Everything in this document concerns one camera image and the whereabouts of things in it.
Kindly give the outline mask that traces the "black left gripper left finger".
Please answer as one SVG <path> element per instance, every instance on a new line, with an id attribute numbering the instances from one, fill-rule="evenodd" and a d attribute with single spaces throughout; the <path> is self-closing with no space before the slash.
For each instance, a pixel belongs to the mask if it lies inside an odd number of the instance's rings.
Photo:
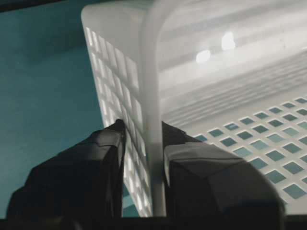
<path id="1" fill-rule="evenodd" d="M 32 168 L 6 217 L 121 217 L 124 157 L 125 124 L 117 119 Z"/>

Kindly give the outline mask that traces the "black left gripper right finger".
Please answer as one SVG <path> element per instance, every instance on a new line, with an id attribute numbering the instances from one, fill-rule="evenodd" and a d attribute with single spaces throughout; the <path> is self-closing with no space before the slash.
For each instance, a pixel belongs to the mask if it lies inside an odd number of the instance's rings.
<path id="1" fill-rule="evenodd" d="M 162 124 L 165 198 L 173 217 L 282 217 L 271 182 L 245 159 Z"/>

